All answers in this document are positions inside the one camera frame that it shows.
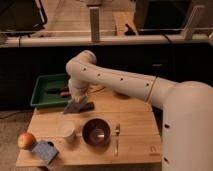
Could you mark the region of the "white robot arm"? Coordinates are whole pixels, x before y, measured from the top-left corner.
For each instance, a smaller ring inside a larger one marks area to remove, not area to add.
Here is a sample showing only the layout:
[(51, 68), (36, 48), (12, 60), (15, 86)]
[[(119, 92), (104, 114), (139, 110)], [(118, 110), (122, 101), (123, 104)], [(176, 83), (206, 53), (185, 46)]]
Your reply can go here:
[(162, 171), (213, 171), (213, 87), (198, 81), (168, 79), (96, 65), (89, 50), (66, 64), (74, 99), (99, 84), (150, 102), (163, 111)]

